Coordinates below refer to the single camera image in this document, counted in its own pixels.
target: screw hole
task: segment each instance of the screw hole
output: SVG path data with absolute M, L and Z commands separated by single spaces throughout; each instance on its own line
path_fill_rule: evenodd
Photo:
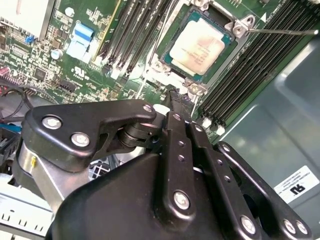
M 247 22 L 248 24 L 252 24 L 252 23 L 254 22 L 254 19 L 253 19 L 252 17 L 250 17 L 250 18 L 248 18 L 248 19 L 246 20 L 246 22 Z
M 186 144 L 185 144 L 183 141 L 179 141 L 179 146 L 180 146 L 180 147 L 183 148 L 185 145 L 186 145 Z
M 228 177 L 228 176 L 224 176 L 224 180 L 226 180 L 228 183 L 231 182 L 231 179 L 230 179 L 230 177 Z
M 184 162 L 184 161 L 185 161 L 185 157 L 182 156 L 182 155 L 179 155 L 179 156 L 178 156 L 178 160 L 179 160 L 180 162 Z
M 159 137 L 158 136 L 153 136 L 152 138 L 151 138 L 151 141 L 152 141 L 152 143 L 153 144 L 156 144 L 157 142 L 159 142 Z

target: blue connector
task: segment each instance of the blue connector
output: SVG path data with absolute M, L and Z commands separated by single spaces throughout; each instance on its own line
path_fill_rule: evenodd
M 24 40 L 24 42 L 26 44 L 32 44 L 34 41 L 35 41 L 35 36 L 33 36 L 33 35 L 26 36 L 26 38 Z

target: capacitor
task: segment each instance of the capacitor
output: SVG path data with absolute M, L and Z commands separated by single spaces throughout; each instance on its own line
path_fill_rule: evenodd
M 58 60 L 63 56 L 63 52 L 61 49 L 55 49 L 51 51 L 51 58 L 54 60 Z
M 65 15 L 67 15 L 69 18 L 72 18 L 75 15 L 75 10 L 72 7 L 67 7 L 64 10 Z
M 4 77 L 8 75 L 11 72 L 10 68 L 8 66 L 0 68 L 0 77 Z

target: microchip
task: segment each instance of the microchip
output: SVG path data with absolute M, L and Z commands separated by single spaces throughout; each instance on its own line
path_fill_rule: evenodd
M 6 46 L 6 38 L 4 36 L 0 36 L 0 49 L 5 49 Z
M 62 35 L 61 35 L 61 38 L 62 38 L 63 40 L 66 40 L 67 37 L 68 37 L 68 33 L 66 33 L 66 32 L 64 31 L 64 32 L 62 33 Z
M 58 32 L 56 33 L 57 37 L 61 38 L 63 31 L 62 30 L 58 30 Z
M 60 42 L 58 42 L 57 40 L 53 40 L 52 48 L 59 49 L 60 48 Z
M 45 78 L 46 78 L 46 74 L 47 74 L 47 73 L 46 73 L 45 71 L 43 71 L 42 69 L 36 68 L 33 76 L 34 76 L 38 81 L 44 81 Z
M 172 64 L 191 76 L 204 75 L 224 50 L 223 37 L 202 18 L 188 22 L 170 50 Z
M 81 101 L 82 103 L 84 103 L 84 104 L 86 104 L 86 103 L 91 103 L 91 101 L 89 101 L 88 99 L 86 99 L 86 98 L 84 98 L 84 99 L 82 99 L 82 101 Z
M 112 91 L 110 93 L 111 98 L 116 99 L 118 97 L 118 93 L 116 93 L 115 91 Z
M 101 30 L 102 30 L 102 31 L 105 31 L 105 30 L 106 30 L 106 28 L 107 28 L 107 25 L 105 25 L 105 24 L 101 24 Z

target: gray metal panel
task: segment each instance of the gray metal panel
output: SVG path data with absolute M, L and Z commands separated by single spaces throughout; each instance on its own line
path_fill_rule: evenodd
M 304 165 L 320 179 L 320 39 L 311 41 L 219 139 L 274 188 Z M 320 237 L 320 184 L 289 205 Z

